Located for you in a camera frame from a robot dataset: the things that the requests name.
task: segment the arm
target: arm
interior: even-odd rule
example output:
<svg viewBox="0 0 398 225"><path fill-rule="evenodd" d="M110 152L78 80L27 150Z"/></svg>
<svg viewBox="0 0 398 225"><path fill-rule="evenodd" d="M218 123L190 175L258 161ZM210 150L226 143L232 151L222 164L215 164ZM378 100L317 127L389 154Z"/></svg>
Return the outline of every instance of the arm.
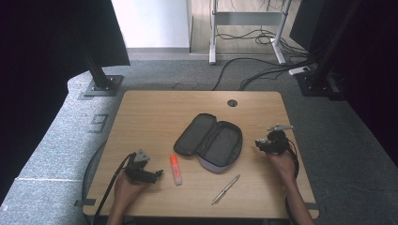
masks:
<svg viewBox="0 0 398 225"><path fill-rule="evenodd" d="M296 222L300 225L314 224L313 218L299 193L295 178L295 163L290 153L284 151L280 155L267 154L267 156L286 186L287 201Z"/></svg>
<svg viewBox="0 0 398 225"><path fill-rule="evenodd" d="M124 170L116 178L115 200L109 213L107 225L120 225L124 214L131 203L138 197L148 184L131 182Z"/></svg>

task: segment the orange highlighter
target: orange highlighter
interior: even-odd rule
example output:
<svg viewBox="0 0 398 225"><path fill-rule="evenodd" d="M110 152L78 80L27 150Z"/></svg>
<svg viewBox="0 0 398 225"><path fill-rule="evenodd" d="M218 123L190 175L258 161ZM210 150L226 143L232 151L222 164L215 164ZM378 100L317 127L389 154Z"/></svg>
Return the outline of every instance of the orange highlighter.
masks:
<svg viewBox="0 0 398 225"><path fill-rule="evenodd" d="M178 161L176 160L176 154L170 155L170 161L172 162L173 175L177 186L182 184L181 173L179 172Z"/></svg>

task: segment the open pencil case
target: open pencil case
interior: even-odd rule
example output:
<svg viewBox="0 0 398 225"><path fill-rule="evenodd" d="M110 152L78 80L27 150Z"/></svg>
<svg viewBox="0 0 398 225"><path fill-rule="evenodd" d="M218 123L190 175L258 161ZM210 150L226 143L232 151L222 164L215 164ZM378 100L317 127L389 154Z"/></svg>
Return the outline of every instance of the open pencil case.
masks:
<svg viewBox="0 0 398 225"><path fill-rule="evenodd" d="M196 154L204 168L221 173L239 157L242 140L238 126L200 113L178 138L174 149L186 157Z"/></svg>

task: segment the gray mat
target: gray mat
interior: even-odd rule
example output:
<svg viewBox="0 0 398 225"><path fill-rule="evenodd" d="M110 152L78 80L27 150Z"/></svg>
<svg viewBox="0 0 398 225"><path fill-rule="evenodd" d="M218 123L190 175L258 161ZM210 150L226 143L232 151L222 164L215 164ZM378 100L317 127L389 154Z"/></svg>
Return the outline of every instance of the gray mat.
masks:
<svg viewBox="0 0 398 225"><path fill-rule="evenodd" d="M124 76L115 97L82 97L90 74L71 79L64 106L2 205L0 224L85 224L74 202L81 199L85 168L106 141L124 92L211 90L225 63L134 60L131 67L108 67L107 75ZM236 61L217 90L238 90L241 81L270 68ZM252 82L245 91L281 93L320 210L316 224L398 224L398 170L347 102L303 97L287 72Z"/></svg>

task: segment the desk frame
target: desk frame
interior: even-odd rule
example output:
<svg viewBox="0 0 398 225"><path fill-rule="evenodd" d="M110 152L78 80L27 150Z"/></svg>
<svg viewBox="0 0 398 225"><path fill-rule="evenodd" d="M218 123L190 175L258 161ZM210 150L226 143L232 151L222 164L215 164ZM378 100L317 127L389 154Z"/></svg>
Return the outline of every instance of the desk frame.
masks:
<svg viewBox="0 0 398 225"><path fill-rule="evenodd" d="M271 39L272 48L280 64L285 64L281 48L279 46L284 23L290 8L291 0L285 2L282 12L219 12L217 11L218 0L213 0L211 11L211 39L209 51L210 65L216 64L216 29L217 25L271 25L278 26L275 38Z"/></svg>

